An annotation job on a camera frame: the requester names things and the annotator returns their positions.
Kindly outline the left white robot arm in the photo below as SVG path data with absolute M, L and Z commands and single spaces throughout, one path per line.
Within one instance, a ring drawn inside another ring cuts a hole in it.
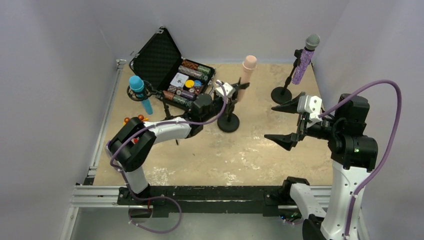
M 231 108 L 240 90 L 246 90 L 250 83 L 228 84 L 218 80 L 214 97 L 200 94 L 182 115 L 162 121 L 142 121 L 131 118 L 110 140 L 106 149 L 111 155 L 110 164 L 123 175 L 125 184 L 139 198 L 147 198 L 149 183 L 143 164 L 153 145 L 174 140 L 188 139 L 203 130 L 204 125 L 218 120 Z

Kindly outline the purple glitter microphone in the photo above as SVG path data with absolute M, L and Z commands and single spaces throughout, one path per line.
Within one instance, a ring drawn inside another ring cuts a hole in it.
M 305 46 L 300 51 L 300 55 L 296 58 L 295 68 L 292 75 L 291 82 L 294 85 L 299 85 L 318 45 L 321 38 L 318 34 L 310 34 L 305 40 Z

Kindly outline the black tripod mic stand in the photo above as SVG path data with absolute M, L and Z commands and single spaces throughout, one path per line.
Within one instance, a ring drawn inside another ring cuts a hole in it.
M 125 124 L 133 117 L 138 117 L 141 121 L 146 122 L 158 121 L 160 119 L 170 120 L 176 117 L 177 115 L 183 113 L 182 109 L 179 109 L 175 106 L 171 106 L 173 102 L 169 101 L 167 97 L 171 97 L 172 94 L 166 92 L 164 93 L 162 91 L 156 91 L 155 89 L 153 89 L 149 82 L 144 83 L 146 88 L 145 91 L 153 108 L 153 114 L 148 115 L 145 112 L 142 103 L 140 102 L 140 100 L 136 99 L 136 97 L 133 95 L 128 86 L 126 89 L 126 94 L 131 101 L 128 103 L 129 115 L 127 115 L 124 120 Z

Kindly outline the pink microphone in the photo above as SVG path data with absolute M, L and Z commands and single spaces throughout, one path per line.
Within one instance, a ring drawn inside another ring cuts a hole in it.
M 255 70 L 257 66 L 257 58 L 254 55 L 248 55 L 245 57 L 243 63 L 242 63 L 242 73 L 240 77 L 240 83 L 247 83 L 250 82 L 252 73 Z M 237 94 L 237 100 L 240 102 L 242 98 L 244 97 L 244 94 L 246 92 L 245 90 L 240 90 Z

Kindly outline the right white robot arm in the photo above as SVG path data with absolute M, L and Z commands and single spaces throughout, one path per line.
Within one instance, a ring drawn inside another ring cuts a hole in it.
M 305 240 L 356 240 L 363 191 L 360 184 L 375 168 L 378 144 L 364 135 L 370 105 L 361 96 L 344 93 L 332 118 L 321 117 L 322 99 L 304 92 L 273 107 L 274 111 L 298 114 L 297 130 L 288 135 L 266 138 L 290 151 L 305 137 L 326 140 L 332 159 L 332 187 L 327 209 L 314 197 L 304 178 L 287 177 L 272 193 L 273 200 L 292 200 L 303 218 Z

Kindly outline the blue microphone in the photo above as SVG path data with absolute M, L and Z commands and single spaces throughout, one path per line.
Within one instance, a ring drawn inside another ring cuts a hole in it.
M 148 115 L 153 114 L 153 107 L 146 93 L 145 82 L 137 75 L 133 75 L 128 80 L 130 92 L 133 93 L 136 100 L 140 100 L 145 112 Z

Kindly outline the black round-base mic stand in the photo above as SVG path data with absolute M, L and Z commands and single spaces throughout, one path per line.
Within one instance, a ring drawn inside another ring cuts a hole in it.
M 295 72 L 295 70 L 297 69 L 297 67 L 300 65 L 301 63 L 301 54 L 303 52 L 303 49 L 297 49 L 294 52 L 294 56 L 296 57 L 295 61 L 293 62 L 293 68 L 289 74 L 289 76 L 286 78 L 284 85 L 283 86 L 278 86 L 276 88 L 274 88 L 271 92 L 271 99 L 276 103 L 276 104 L 283 104 L 286 103 L 288 101 L 290 101 L 292 99 L 292 93 L 291 91 L 288 89 L 289 84 L 292 81 L 292 77 L 293 74 Z

